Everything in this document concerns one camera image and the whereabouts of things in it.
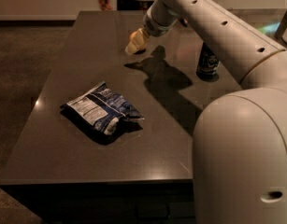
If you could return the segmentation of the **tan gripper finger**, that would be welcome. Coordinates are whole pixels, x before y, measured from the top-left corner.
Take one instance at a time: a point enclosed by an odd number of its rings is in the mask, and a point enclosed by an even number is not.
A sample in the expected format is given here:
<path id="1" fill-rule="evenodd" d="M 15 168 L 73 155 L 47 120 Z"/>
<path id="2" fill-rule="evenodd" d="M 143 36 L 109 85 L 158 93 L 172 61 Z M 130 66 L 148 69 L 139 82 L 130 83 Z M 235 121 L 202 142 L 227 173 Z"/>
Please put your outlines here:
<path id="1" fill-rule="evenodd" d="M 142 51 L 146 48 L 148 42 L 150 40 L 150 35 L 144 28 L 139 28 L 136 31 L 135 37 L 130 40 L 129 43 L 125 48 L 125 52 L 127 54 L 135 54 L 139 51 Z"/>

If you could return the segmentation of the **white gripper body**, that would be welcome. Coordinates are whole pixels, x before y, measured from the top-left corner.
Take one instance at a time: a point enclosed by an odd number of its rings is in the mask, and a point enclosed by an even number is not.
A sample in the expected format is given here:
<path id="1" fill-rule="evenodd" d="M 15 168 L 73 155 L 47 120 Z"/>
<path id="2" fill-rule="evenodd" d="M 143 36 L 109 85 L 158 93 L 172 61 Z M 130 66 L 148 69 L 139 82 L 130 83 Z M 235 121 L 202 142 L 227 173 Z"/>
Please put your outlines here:
<path id="1" fill-rule="evenodd" d="M 171 14 L 146 14 L 143 25 L 149 35 L 159 37 L 167 33 L 177 19 Z"/>

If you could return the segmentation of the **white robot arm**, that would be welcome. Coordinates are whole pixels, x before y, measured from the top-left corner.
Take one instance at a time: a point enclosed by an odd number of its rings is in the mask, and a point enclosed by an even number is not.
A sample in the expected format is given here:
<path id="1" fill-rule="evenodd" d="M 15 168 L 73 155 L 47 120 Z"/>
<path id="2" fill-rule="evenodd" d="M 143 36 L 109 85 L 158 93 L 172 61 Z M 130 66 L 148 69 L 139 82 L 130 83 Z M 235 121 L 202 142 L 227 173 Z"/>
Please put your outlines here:
<path id="1" fill-rule="evenodd" d="M 211 0 L 155 0 L 126 52 L 177 17 L 241 87 L 194 127 L 196 224 L 287 224 L 287 49 Z"/>

